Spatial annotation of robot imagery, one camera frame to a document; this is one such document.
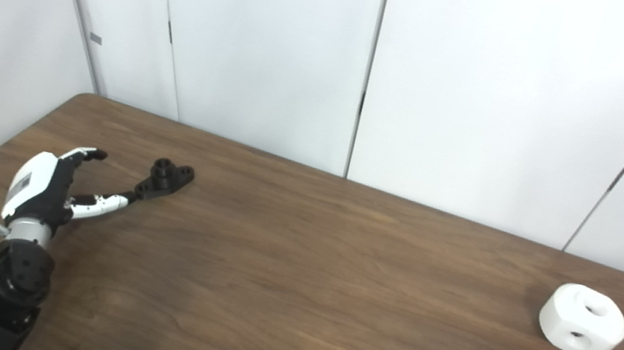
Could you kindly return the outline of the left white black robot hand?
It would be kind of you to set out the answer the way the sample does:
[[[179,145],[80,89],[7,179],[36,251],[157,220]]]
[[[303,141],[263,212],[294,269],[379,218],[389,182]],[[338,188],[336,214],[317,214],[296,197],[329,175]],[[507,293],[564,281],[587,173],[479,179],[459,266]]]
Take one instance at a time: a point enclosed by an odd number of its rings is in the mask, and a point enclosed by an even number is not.
[[[71,195],[75,172],[84,162],[104,160],[108,154],[94,147],[78,147],[57,156],[40,152],[17,171],[1,210],[5,224],[33,219],[57,227],[71,220],[109,214],[137,202],[134,192],[97,195]]]

